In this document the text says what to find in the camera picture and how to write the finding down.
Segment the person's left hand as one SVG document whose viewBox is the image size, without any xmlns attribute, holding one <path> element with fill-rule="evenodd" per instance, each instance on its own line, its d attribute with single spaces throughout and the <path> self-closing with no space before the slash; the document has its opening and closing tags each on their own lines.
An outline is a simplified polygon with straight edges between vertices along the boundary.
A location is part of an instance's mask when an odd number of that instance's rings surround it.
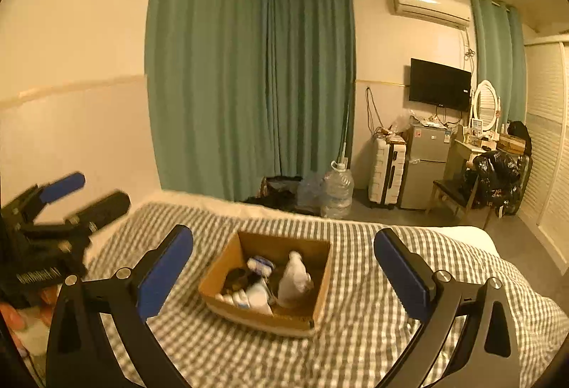
<svg viewBox="0 0 569 388">
<path fill-rule="evenodd" d="M 16 310 L 2 302 L 1 314 L 21 355 L 45 356 L 59 287 L 44 289 L 39 293 L 41 303 L 26 309 Z"/>
</svg>

